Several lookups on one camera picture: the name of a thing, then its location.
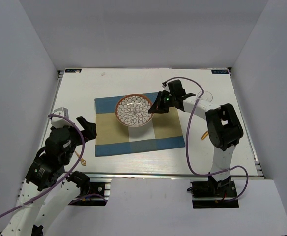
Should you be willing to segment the blue and beige placemat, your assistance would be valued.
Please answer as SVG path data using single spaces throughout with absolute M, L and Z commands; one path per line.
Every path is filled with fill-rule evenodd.
M 116 105 L 123 96 L 95 99 L 96 131 L 95 156 L 114 156 L 185 147 L 176 108 L 168 113 L 155 114 L 140 127 L 128 127 L 115 115 Z

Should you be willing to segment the floral ceramic plate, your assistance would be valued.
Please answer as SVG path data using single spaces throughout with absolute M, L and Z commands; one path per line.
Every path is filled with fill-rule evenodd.
M 117 120 L 127 127 L 141 127 L 149 123 L 154 113 L 150 113 L 151 100 L 141 94 L 130 94 L 121 98 L 115 107 Z

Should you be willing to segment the clear drinking glass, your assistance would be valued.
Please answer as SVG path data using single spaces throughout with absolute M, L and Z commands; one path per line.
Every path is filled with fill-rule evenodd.
M 204 100 L 204 101 L 212 102 L 212 100 L 213 100 L 213 95 L 212 95 L 210 92 L 205 91 L 201 98 L 202 98 L 202 100 Z

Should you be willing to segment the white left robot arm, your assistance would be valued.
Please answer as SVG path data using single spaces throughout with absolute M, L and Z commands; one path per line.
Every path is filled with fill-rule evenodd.
M 42 236 L 75 197 L 90 191 L 90 178 L 82 172 L 65 171 L 77 146 L 96 138 L 96 124 L 82 116 L 82 130 L 61 115 L 49 115 L 51 132 L 31 164 L 13 213 L 0 236 Z

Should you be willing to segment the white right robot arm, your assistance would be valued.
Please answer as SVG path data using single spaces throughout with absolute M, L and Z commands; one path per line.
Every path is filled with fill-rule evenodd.
M 208 190 L 220 196 L 231 181 L 230 171 L 233 152 L 243 137 L 243 128 L 234 107 L 230 104 L 216 105 L 204 100 L 204 89 L 199 94 L 186 93 L 182 77 L 173 77 L 163 82 L 149 113 L 168 113 L 171 107 L 189 113 L 190 118 L 198 116 L 206 121 L 209 139 L 214 146 L 212 166 L 205 177 Z

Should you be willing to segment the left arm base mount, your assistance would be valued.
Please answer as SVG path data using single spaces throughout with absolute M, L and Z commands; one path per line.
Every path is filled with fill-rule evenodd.
M 110 194 L 110 183 L 100 179 L 91 179 L 89 192 L 72 200 L 70 206 L 105 206 Z

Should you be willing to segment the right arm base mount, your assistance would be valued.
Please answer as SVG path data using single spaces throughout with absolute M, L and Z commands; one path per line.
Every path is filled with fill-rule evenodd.
M 194 181 L 187 188 L 192 195 L 193 209 L 231 209 L 239 208 L 238 200 L 230 201 L 237 196 L 234 181 L 215 190 L 209 181 Z

